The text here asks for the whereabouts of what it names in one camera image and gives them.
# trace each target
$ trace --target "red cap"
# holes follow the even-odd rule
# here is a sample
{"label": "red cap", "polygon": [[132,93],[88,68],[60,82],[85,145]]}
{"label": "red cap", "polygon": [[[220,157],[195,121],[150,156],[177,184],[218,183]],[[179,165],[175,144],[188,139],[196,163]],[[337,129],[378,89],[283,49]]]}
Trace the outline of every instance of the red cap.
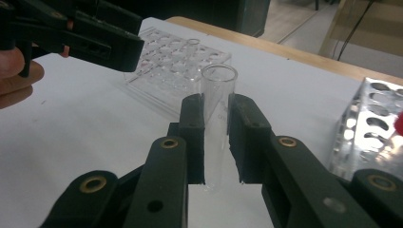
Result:
{"label": "red cap", "polygon": [[394,122],[394,129],[399,135],[403,136],[403,112],[400,112],[397,116],[396,122]]}

